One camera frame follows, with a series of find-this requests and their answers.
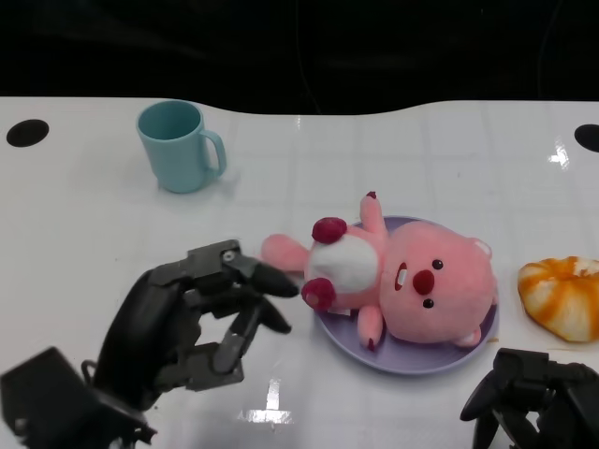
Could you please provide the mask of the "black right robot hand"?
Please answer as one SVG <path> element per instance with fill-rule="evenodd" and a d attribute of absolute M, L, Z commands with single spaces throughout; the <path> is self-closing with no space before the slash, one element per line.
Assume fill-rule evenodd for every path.
<path fill-rule="evenodd" d="M 499 428 L 513 448 L 596 448 L 598 373 L 546 353 L 502 348 L 460 419 L 475 421 L 474 448 L 489 448 Z"/>

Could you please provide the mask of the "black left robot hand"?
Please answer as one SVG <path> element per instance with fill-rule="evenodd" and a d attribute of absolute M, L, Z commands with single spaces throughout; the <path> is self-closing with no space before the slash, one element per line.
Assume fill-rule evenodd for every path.
<path fill-rule="evenodd" d="M 291 331 L 269 298 L 298 292 L 280 269 L 244 255 L 235 239 L 191 250 L 135 282 L 106 335 L 92 384 L 140 411 L 175 388 L 238 384 L 258 328 Z"/>

